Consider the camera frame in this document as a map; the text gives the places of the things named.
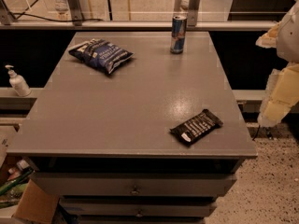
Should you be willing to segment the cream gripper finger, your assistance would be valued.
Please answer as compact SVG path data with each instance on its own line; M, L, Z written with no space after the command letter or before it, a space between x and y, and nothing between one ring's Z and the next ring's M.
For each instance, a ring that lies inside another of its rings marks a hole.
M261 48L270 49L277 46L277 36L278 28L280 23L278 22L271 29L269 29L265 34L261 35L255 42L255 45Z
M288 63L282 70L273 69L266 84L258 123L274 127L299 102L299 64Z

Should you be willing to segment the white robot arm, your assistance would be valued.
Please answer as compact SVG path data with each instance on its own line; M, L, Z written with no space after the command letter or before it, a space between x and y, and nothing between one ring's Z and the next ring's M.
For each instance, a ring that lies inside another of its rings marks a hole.
M269 128L279 124L299 102L299 1L256 45L275 48L277 56L288 62L281 71L273 69L267 80L258 123Z

